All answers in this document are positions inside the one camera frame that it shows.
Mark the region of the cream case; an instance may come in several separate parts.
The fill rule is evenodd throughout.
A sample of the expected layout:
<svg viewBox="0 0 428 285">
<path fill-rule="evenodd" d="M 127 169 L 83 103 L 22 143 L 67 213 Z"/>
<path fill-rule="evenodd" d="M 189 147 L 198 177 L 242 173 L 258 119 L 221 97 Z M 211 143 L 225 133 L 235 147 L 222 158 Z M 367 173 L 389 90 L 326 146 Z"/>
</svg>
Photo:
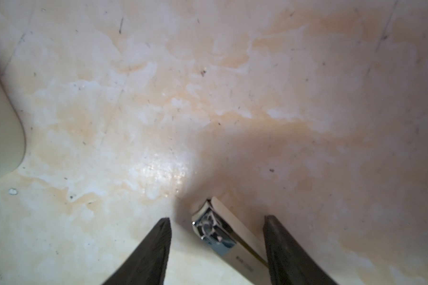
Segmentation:
<svg viewBox="0 0 428 285">
<path fill-rule="evenodd" d="M 19 167 L 25 151 L 23 126 L 0 83 L 0 178 Z"/>
</svg>

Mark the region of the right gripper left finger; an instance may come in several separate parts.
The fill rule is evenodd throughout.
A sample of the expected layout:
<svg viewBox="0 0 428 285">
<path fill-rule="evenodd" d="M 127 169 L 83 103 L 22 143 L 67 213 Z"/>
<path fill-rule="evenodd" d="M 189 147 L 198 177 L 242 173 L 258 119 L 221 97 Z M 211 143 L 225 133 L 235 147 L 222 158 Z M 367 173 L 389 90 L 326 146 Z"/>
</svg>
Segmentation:
<svg viewBox="0 0 428 285">
<path fill-rule="evenodd" d="M 172 230 L 168 217 L 154 225 L 144 240 L 104 285 L 162 285 L 170 254 Z"/>
</svg>

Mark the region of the large clipper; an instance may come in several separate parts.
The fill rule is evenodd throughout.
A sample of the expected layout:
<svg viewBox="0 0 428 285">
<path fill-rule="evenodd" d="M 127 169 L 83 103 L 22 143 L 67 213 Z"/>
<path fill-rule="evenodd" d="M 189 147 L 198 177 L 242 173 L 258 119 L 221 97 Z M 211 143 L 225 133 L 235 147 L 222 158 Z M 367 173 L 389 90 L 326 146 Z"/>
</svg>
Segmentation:
<svg viewBox="0 0 428 285">
<path fill-rule="evenodd" d="M 254 285 L 269 285 L 265 244 L 216 197 L 193 215 L 192 228 L 223 261 Z"/>
</svg>

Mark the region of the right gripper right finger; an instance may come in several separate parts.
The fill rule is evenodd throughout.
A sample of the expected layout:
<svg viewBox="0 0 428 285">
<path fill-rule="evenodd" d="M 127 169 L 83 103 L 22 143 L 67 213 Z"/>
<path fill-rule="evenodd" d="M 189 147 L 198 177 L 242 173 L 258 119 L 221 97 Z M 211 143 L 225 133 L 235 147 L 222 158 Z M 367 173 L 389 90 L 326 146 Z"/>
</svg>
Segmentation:
<svg viewBox="0 0 428 285">
<path fill-rule="evenodd" d="M 263 226 L 266 256 L 273 285 L 336 285 L 274 216 Z"/>
</svg>

